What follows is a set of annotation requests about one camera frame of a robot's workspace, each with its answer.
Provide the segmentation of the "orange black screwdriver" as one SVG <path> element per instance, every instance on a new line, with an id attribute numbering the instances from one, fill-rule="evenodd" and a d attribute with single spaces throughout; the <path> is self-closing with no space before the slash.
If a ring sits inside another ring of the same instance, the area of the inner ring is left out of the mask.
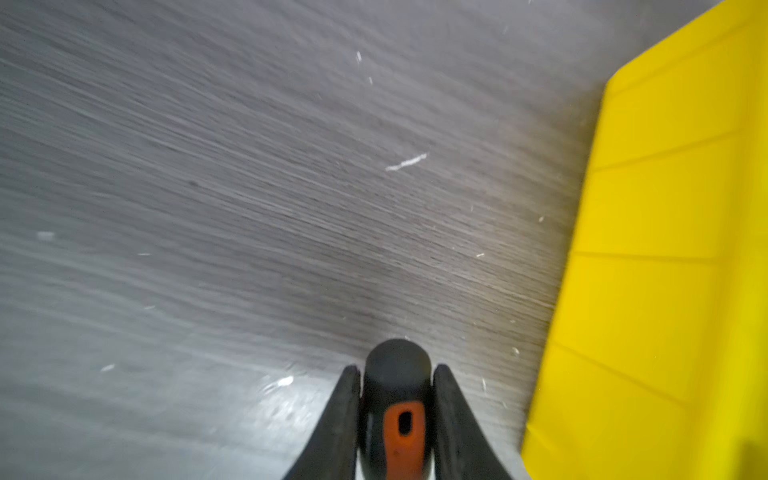
<path id="1" fill-rule="evenodd" d="M 368 355 L 358 435 L 366 479 L 426 479 L 433 433 L 432 365 L 406 339 L 390 339 Z"/>

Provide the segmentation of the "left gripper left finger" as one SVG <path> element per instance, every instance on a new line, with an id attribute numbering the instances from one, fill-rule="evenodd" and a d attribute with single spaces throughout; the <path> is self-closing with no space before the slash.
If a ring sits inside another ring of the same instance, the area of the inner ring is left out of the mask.
<path id="1" fill-rule="evenodd" d="M 356 477 L 360 370 L 343 369 L 306 446 L 285 480 L 350 480 Z"/>

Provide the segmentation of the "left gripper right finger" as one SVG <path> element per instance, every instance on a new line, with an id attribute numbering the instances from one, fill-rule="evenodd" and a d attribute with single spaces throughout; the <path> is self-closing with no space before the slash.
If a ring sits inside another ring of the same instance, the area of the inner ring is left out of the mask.
<path id="1" fill-rule="evenodd" d="M 448 365 L 433 375 L 435 478 L 512 480 L 482 432 Z"/>

